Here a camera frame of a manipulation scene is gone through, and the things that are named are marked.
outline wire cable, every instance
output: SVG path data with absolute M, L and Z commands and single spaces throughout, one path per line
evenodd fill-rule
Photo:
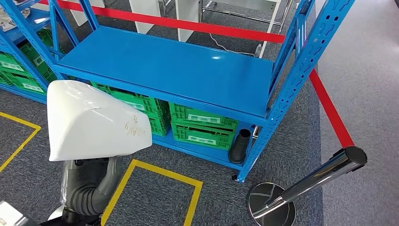
M 251 56 L 255 57 L 255 54 L 253 54 L 253 53 L 240 53 L 240 52 L 234 52 L 234 51 L 232 51 L 232 50 L 228 50 L 228 49 L 226 49 L 224 46 L 222 46 L 222 45 L 220 45 L 219 43 L 217 43 L 216 39 L 214 39 L 214 38 L 212 37 L 212 34 L 211 34 L 211 33 L 209 33 L 209 35 L 211 36 L 212 40 L 215 41 L 215 43 L 216 43 L 217 46 L 222 47 L 222 48 L 223 48 L 224 50 L 226 50 L 227 52 L 238 53 L 238 54 L 247 54 L 247 55 L 251 55 Z

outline white panel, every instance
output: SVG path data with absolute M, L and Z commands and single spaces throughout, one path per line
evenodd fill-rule
M 47 118 L 50 161 L 129 155 L 152 145 L 146 114 L 83 82 L 51 82 Z
M 176 16 L 178 20 L 198 22 L 198 0 L 176 0 Z M 177 29 L 179 41 L 186 42 L 193 31 Z
M 217 2 L 251 8 L 262 12 L 273 12 L 276 2 L 280 2 L 280 0 L 217 0 Z
M 161 16 L 160 6 L 158 0 L 129 0 L 130 8 L 133 13 L 139 13 L 150 16 Z M 146 34 L 153 24 L 146 24 L 141 22 L 135 22 L 138 33 Z
M 79 3 L 79 0 L 66 0 L 66 1 Z M 101 8 L 105 7 L 103 0 L 90 0 L 90 4 L 92 6 L 97 6 Z M 71 13 L 73 18 L 75 18 L 75 21 L 78 24 L 78 26 L 82 26 L 82 24 L 84 24 L 87 21 L 86 15 L 83 12 L 71 10 Z
M 36 3 L 33 6 L 31 6 L 31 8 L 36 8 L 36 9 L 40 9 L 40 10 L 44 10 L 44 11 L 49 11 L 48 5 L 41 4 L 41 3 Z

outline black rubber cylinder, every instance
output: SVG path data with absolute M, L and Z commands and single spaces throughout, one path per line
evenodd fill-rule
M 229 160 L 232 163 L 242 163 L 245 159 L 245 151 L 249 144 L 251 131 L 242 129 L 239 131 L 233 147 L 229 150 Z

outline stanchion post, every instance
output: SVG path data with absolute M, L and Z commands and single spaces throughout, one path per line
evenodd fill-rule
M 251 216 L 260 226 L 292 225 L 295 219 L 294 199 L 366 163 L 366 153 L 358 147 L 349 146 L 339 150 L 329 161 L 285 191 L 273 183 L 259 184 L 248 198 Z

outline green plastic crate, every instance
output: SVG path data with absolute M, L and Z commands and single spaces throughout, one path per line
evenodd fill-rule
M 0 72 L 0 83 L 6 86 L 12 86 L 13 83 Z
M 169 106 L 167 101 L 144 96 L 134 92 L 113 88 L 107 85 L 91 82 L 91 84 L 111 96 L 119 99 L 135 109 L 145 113 L 150 118 L 162 118 L 163 115 L 169 114 Z
M 234 130 L 178 123 L 172 120 L 173 138 L 191 144 L 230 150 Z
M 170 114 L 161 118 L 148 118 L 150 120 L 152 134 L 166 136 L 170 129 Z
M 235 130 L 238 121 L 169 102 L 172 121 Z
M 9 73 L 4 71 L 2 71 L 1 73 L 19 89 L 43 95 L 46 94 L 46 92 L 42 89 L 40 84 L 30 76 L 20 75 L 16 73 Z M 44 73 L 43 77 L 49 83 L 57 79 L 56 75 L 51 70 L 48 70 L 46 73 Z
M 51 31 L 49 29 L 42 29 L 38 31 L 38 36 L 43 41 L 46 46 L 52 47 L 53 40 L 51 37 Z M 21 42 L 19 45 L 19 49 L 23 54 L 32 62 L 32 64 L 36 67 L 40 74 L 47 73 L 48 66 L 40 57 L 38 52 L 34 49 L 30 42 L 27 40 Z M 0 70 L 17 73 L 20 75 L 30 76 L 28 71 L 20 64 L 14 56 L 9 53 L 0 52 Z

